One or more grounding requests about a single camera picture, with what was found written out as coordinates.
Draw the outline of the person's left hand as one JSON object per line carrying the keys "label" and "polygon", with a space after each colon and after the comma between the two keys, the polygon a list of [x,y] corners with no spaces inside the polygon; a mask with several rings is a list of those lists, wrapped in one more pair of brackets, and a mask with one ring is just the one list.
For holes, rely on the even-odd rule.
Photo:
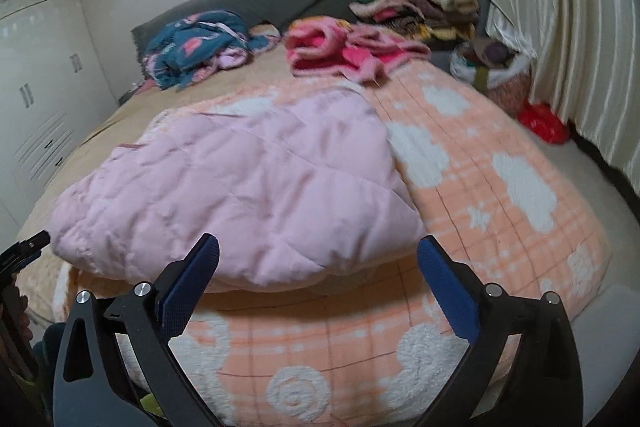
{"label": "person's left hand", "polygon": [[11,355],[19,355],[22,358],[32,340],[27,308],[27,296],[21,293],[15,279],[11,279],[1,291],[1,322],[9,334]]}

